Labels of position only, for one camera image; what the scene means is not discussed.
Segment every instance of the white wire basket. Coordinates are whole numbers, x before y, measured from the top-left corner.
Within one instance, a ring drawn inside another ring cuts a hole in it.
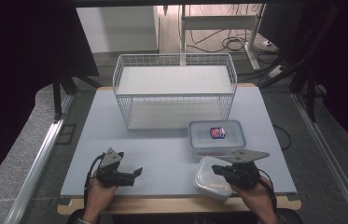
[[[113,90],[129,130],[187,128],[229,117],[237,74],[229,54],[123,54]]]

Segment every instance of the container lid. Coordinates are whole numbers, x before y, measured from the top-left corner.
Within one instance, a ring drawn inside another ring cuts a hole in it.
[[[219,198],[227,199],[233,192],[231,186],[222,175],[215,175],[212,170],[213,165],[227,166],[231,163],[214,157],[203,157],[200,160],[194,184],[202,191],[209,192],[208,195],[215,194]]]
[[[189,124],[191,146],[197,149],[245,147],[243,129],[238,120],[203,120]]]

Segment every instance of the hand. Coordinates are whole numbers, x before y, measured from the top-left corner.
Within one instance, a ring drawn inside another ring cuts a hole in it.
[[[94,177],[91,178],[89,184],[89,198],[87,200],[87,207],[83,219],[90,223],[97,223],[101,213],[112,202],[117,189],[117,186],[110,188],[104,187],[99,180],[95,178],[94,173]]]
[[[262,176],[261,180],[271,186],[271,181]],[[248,190],[231,185],[231,188],[243,199],[245,205],[258,216],[264,224],[276,224],[278,217],[274,214],[269,192],[259,183]]]

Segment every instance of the white wall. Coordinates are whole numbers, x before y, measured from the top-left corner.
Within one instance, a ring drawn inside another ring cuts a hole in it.
[[[158,48],[155,7],[82,7],[77,14],[93,53]]]

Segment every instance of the aluminum rail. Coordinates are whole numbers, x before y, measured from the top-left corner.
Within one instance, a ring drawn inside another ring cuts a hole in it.
[[[63,126],[63,121],[68,111],[69,105],[72,103],[73,96],[67,95],[63,100],[63,116],[57,123],[51,124],[49,131],[39,152],[36,155],[34,164],[31,167],[28,175],[25,178],[24,183],[20,189],[19,195],[16,201],[11,206],[10,212],[5,220],[6,224],[20,223],[22,216],[26,210],[28,202],[31,200],[35,187],[39,178],[43,172],[46,162],[49,159],[49,154],[54,146],[55,140]]]
[[[312,122],[307,112],[305,111],[305,104],[301,99],[300,93],[293,93],[292,98],[295,101],[295,104],[304,119],[308,129],[313,136],[313,140],[317,144],[330,172],[333,174],[334,179],[336,180],[342,195],[345,200],[348,202],[348,177],[345,175],[338,161],[336,160],[333,152],[331,151],[325,137],[322,135],[316,123]]]

